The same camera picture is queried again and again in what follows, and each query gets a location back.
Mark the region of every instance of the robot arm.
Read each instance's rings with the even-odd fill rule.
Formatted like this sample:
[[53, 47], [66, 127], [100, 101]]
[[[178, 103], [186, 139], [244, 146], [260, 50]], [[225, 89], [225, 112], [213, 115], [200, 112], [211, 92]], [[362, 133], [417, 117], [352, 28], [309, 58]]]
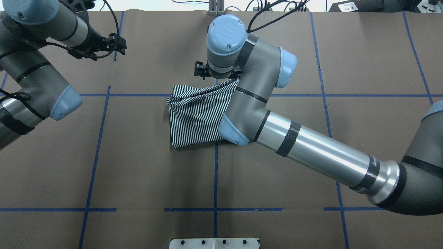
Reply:
[[434, 105], [401, 163], [377, 158], [335, 141], [265, 108], [274, 87], [294, 74], [295, 56], [251, 34], [224, 15], [208, 29], [208, 63], [195, 75], [240, 75], [218, 131], [228, 141], [258, 142], [329, 176], [386, 210], [409, 215], [443, 213], [443, 102]]
[[[85, 6], [78, 0], [70, 2], [71, 6]], [[126, 49], [123, 38], [117, 34], [102, 37], [87, 19], [69, 9], [69, 4], [57, 0], [3, 0], [3, 6], [6, 11], [0, 24], [0, 69], [8, 72], [22, 89], [0, 100], [0, 149], [47, 117], [60, 120], [82, 104], [73, 86], [38, 52], [48, 37], [67, 45], [68, 53], [76, 58], [96, 60], [103, 56], [97, 57], [95, 52], [124, 54]]]

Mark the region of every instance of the black and white striped fabric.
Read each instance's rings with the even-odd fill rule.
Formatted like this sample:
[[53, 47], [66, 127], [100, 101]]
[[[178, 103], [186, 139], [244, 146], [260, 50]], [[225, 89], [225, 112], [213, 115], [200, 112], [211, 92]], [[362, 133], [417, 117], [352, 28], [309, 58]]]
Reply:
[[173, 94], [167, 98], [172, 146], [223, 140], [218, 124], [238, 82], [239, 79], [231, 79], [205, 88], [174, 86]]

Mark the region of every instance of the white label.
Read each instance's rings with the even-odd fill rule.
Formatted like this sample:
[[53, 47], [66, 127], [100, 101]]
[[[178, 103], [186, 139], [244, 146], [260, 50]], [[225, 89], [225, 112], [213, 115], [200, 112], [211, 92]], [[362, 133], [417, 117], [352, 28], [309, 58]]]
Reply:
[[342, 12], [351, 12], [358, 10], [357, 6], [354, 2], [345, 3], [345, 4], [339, 4], [338, 7]]

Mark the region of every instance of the blue joint cap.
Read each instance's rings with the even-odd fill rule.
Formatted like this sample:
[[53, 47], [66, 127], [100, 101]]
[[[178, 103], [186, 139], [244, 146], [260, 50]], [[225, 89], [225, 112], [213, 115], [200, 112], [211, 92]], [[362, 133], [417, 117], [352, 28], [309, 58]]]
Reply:
[[294, 75], [296, 67], [297, 57], [280, 47], [280, 74], [276, 87], [284, 88]]
[[218, 126], [218, 133], [233, 144], [245, 146], [250, 142], [250, 140], [245, 137], [237, 127], [235, 127], [225, 114], [223, 114], [223, 118]]
[[42, 25], [58, 14], [57, 0], [3, 0], [5, 11], [24, 25]]
[[239, 51], [247, 37], [246, 27], [240, 18], [222, 15], [209, 25], [206, 44], [214, 54], [227, 56]]
[[422, 121], [429, 115], [434, 114], [436, 112], [441, 112], [443, 111], [443, 100], [433, 104], [431, 106], [431, 108], [429, 109], [429, 111], [427, 112], [427, 114], [423, 117]]
[[83, 99], [80, 94], [77, 93], [72, 85], [68, 85], [52, 107], [50, 116], [59, 121], [81, 106], [82, 103]]

